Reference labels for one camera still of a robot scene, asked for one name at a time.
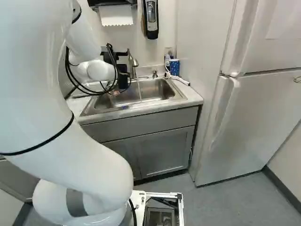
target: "white refrigerator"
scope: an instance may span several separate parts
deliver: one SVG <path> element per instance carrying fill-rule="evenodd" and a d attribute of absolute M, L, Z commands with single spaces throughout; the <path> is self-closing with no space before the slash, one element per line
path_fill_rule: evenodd
<path fill-rule="evenodd" d="M 203 186 L 261 170 L 301 119 L 301 1 L 185 2 L 177 57 L 205 99 L 190 167 Z"/>

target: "black soap dispenser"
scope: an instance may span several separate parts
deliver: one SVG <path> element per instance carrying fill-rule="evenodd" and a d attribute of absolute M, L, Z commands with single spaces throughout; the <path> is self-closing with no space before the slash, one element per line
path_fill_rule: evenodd
<path fill-rule="evenodd" d="M 148 39 L 154 40 L 159 35 L 159 0 L 143 0 L 144 30 Z"/>

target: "gray cabinet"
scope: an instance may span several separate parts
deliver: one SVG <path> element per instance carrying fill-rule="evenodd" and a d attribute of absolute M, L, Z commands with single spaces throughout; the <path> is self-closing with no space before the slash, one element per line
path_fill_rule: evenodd
<path fill-rule="evenodd" d="M 199 106 L 82 125 L 124 157 L 134 180 L 186 169 Z"/>
<path fill-rule="evenodd" d="M 194 126 L 103 143 L 124 157 L 135 180 L 188 167 Z"/>
<path fill-rule="evenodd" d="M 125 160 L 127 160 L 132 168 L 134 180 L 139 180 L 141 179 L 141 173 L 138 167 L 136 155 L 134 153 L 135 145 L 133 143 L 135 142 L 133 142 L 132 139 L 123 139 L 103 143 L 103 145 L 120 154 Z"/>
<path fill-rule="evenodd" d="M 142 178 L 186 169 L 194 126 L 136 137 Z"/>
<path fill-rule="evenodd" d="M 0 161 L 0 189 L 23 201 L 32 200 L 39 179 L 24 172 L 7 160 Z"/>

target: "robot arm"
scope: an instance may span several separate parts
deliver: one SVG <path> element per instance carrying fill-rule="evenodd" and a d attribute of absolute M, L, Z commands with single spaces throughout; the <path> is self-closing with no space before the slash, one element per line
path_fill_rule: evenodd
<path fill-rule="evenodd" d="M 81 6 L 77 0 L 72 0 L 72 7 L 72 25 L 66 36 L 72 70 L 82 79 L 114 80 L 114 66 L 100 59 L 103 43 L 97 38 L 95 28 L 89 20 L 89 14 L 93 11 L 87 5 Z"/>
<path fill-rule="evenodd" d="M 108 65 L 97 60 L 99 46 L 81 21 L 87 8 L 71 25 L 75 3 L 10 0 L 2 5 L 0 154 L 41 178 L 33 204 L 44 218 L 67 226 L 117 226 L 133 189 L 131 168 L 81 129 L 57 84 L 65 40 L 73 62 L 89 61 L 96 68 L 94 79 L 110 78 L 110 72 L 97 76 Z"/>

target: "sink basin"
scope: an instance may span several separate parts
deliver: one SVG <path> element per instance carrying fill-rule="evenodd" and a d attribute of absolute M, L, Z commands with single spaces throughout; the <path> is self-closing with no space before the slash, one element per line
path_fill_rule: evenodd
<path fill-rule="evenodd" d="M 147 107 L 148 105 L 186 99 L 171 80 L 163 78 L 140 79 L 139 86 L 141 95 L 139 95 L 138 82 L 132 81 L 131 86 L 124 92 L 117 88 L 110 92 L 111 95 L 92 97 L 80 116 Z"/>

